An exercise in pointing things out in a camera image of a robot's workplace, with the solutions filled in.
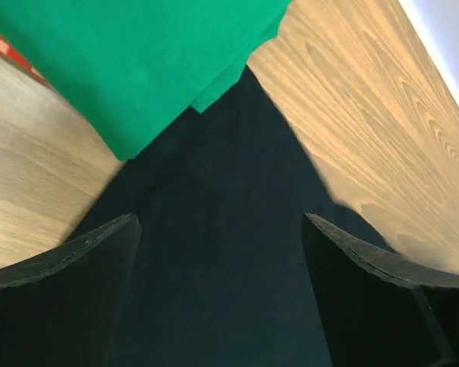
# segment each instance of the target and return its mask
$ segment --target wooden surface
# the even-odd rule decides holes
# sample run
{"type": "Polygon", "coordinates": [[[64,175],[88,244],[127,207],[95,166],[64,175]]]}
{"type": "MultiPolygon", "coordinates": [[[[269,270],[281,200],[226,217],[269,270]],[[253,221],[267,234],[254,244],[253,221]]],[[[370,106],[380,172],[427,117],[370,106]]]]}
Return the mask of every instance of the wooden surface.
{"type": "MultiPolygon", "coordinates": [[[[295,0],[249,63],[338,200],[410,259],[459,272],[459,110],[396,1],[295,0]]],[[[119,166],[0,60],[0,266],[60,243],[119,166]]]]}

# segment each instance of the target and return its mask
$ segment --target folded cloth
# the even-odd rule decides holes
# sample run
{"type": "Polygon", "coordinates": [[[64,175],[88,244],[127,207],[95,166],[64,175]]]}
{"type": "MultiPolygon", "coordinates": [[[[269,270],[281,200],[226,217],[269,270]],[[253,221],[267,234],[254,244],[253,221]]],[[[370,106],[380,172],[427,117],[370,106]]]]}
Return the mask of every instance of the folded cloth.
{"type": "Polygon", "coordinates": [[[124,160],[234,84],[289,2],[2,0],[0,33],[124,160]]]}
{"type": "Polygon", "coordinates": [[[142,236],[109,367],[329,367],[302,215],[387,248],[330,198],[248,69],[128,161],[71,237],[123,213],[142,236]]]}

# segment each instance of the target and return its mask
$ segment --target black cloth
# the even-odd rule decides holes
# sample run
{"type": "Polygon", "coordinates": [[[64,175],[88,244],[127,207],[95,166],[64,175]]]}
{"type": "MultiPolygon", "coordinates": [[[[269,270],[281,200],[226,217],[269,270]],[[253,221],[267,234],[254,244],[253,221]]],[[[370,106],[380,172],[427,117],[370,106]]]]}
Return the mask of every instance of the black cloth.
{"type": "Polygon", "coordinates": [[[110,366],[329,366],[301,217],[384,246],[333,202],[248,69],[129,161],[72,237],[124,213],[142,239],[110,366]]]}

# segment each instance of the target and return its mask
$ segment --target red object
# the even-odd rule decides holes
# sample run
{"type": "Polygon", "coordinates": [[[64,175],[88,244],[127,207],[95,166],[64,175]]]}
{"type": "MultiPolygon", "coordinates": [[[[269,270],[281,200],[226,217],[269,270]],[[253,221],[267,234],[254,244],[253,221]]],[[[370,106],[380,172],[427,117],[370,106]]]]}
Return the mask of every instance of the red object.
{"type": "Polygon", "coordinates": [[[0,54],[6,59],[10,59],[29,71],[32,77],[45,83],[46,79],[26,60],[19,52],[14,49],[9,42],[0,35],[0,54]]]}

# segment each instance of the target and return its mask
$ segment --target green towel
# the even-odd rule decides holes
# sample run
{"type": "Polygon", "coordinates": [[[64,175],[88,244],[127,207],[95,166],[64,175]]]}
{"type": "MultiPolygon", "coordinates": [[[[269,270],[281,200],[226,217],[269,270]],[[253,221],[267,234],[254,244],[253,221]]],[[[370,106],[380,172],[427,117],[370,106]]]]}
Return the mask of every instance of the green towel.
{"type": "Polygon", "coordinates": [[[289,2],[0,0],[0,33],[125,160],[226,92],[289,2]]]}

